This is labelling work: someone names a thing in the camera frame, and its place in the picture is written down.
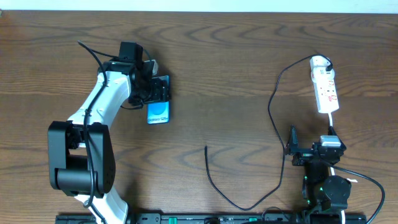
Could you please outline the blue Samsung Galaxy smartphone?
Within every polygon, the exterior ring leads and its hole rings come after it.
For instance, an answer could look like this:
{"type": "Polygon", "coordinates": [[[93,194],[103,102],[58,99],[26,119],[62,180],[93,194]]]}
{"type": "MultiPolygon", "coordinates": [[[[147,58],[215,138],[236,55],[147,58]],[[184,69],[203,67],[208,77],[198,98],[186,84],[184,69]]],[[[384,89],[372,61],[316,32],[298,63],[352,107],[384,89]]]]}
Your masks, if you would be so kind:
{"type": "Polygon", "coordinates": [[[170,121],[170,103],[153,103],[147,106],[147,123],[162,124],[170,121]]]}

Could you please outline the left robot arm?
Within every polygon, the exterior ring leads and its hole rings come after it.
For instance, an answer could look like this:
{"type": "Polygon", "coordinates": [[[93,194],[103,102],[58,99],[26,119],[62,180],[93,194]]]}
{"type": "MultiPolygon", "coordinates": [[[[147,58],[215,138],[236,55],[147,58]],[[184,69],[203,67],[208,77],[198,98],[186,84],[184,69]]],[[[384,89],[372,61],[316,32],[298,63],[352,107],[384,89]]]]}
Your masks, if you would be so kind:
{"type": "Polygon", "coordinates": [[[116,160],[109,130],[124,103],[147,109],[148,124],[170,121],[170,77],[136,42],[121,42],[118,55],[100,62],[96,84],[66,121],[48,128],[49,180],[55,190],[77,199],[88,215],[57,215],[56,223],[136,223],[114,187],[116,160]]]}

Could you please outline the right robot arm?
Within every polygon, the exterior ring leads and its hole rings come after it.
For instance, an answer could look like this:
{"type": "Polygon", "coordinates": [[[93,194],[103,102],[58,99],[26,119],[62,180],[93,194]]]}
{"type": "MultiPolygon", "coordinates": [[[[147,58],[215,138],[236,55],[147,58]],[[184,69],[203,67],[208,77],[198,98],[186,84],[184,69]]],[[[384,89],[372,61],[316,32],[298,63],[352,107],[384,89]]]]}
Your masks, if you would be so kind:
{"type": "Polygon", "coordinates": [[[296,128],[291,126],[286,150],[292,156],[292,164],[305,170],[302,194],[308,207],[296,214],[295,219],[301,223],[343,223],[345,218],[341,213],[348,207],[351,182],[330,173],[332,165],[340,161],[346,150],[333,127],[310,148],[302,148],[296,128]]]}

